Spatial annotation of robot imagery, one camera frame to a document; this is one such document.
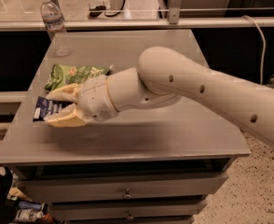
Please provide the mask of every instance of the white cable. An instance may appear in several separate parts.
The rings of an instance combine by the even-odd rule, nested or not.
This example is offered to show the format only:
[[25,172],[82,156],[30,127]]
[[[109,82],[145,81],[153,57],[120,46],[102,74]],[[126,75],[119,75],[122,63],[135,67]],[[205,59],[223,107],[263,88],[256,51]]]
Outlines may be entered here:
[[251,18],[247,15],[242,16],[242,18],[244,18],[248,21],[251,21],[256,26],[256,28],[258,29],[259,34],[261,35],[262,41],[263,41],[263,48],[262,48],[261,62],[260,62],[260,85],[262,85],[262,83],[264,81],[264,59],[265,59],[265,54],[266,54],[267,42],[266,42],[266,39],[265,39],[265,36],[264,36],[263,32],[260,29],[260,26],[257,24],[257,22],[253,18]]

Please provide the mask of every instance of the black cable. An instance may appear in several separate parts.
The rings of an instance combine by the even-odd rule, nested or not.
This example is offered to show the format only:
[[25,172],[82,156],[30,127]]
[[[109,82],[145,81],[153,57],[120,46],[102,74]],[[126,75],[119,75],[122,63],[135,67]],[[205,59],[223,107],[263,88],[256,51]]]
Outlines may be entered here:
[[121,10],[124,8],[125,4],[126,4],[126,0],[123,0],[121,9],[120,9],[117,13],[112,14],[112,15],[108,15],[107,12],[105,12],[105,13],[104,13],[105,16],[108,17],[108,18],[115,17],[116,15],[118,15],[118,14],[121,12]]

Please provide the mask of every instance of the colorful package on floor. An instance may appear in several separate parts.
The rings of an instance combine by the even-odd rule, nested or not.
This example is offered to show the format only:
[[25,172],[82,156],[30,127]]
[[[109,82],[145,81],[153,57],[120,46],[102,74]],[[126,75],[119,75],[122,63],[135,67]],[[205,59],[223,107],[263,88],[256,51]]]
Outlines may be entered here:
[[100,66],[71,66],[54,64],[52,72],[49,74],[48,82],[45,86],[46,91],[53,91],[69,84],[82,84],[90,77],[106,75],[109,68]]
[[43,121],[45,117],[59,113],[63,108],[71,104],[71,102],[54,101],[39,96],[34,110],[34,122]]

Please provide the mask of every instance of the white bar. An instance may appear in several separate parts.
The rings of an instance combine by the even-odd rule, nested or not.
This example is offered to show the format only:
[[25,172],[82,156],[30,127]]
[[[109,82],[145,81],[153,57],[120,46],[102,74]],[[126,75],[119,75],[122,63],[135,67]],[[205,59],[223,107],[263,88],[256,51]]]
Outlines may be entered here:
[[[274,27],[274,17],[254,18],[260,27]],[[178,24],[169,24],[167,20],[156,21],[66,21],[68,30],[104,31],[109,29],[192,29],[192,28],[231,28],[251,27],[251,22],[243,18],[181,18]],[[0,22],[2,31],[45,31],[43,22]]]
[[0,103],[21,103],[26,91],[0,92]]

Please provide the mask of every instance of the gray tabletop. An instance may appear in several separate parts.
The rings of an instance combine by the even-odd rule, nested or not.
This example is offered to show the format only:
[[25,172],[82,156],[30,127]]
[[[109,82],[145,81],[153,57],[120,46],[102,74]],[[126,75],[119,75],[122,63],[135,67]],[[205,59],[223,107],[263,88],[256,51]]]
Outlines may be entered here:
[[74,51],[60,58],[49,49],[0,146],[0,165],[45,165],[111,161],[167,161],[238,157],[250,153],[240,130],[206,107],[183,98],[175,105],[129,110],[105,123],[53,128],[33,122],[37,96],[54,63],[136,66],[152,46],[175,49],[207,65],[190,30],[70,33]]

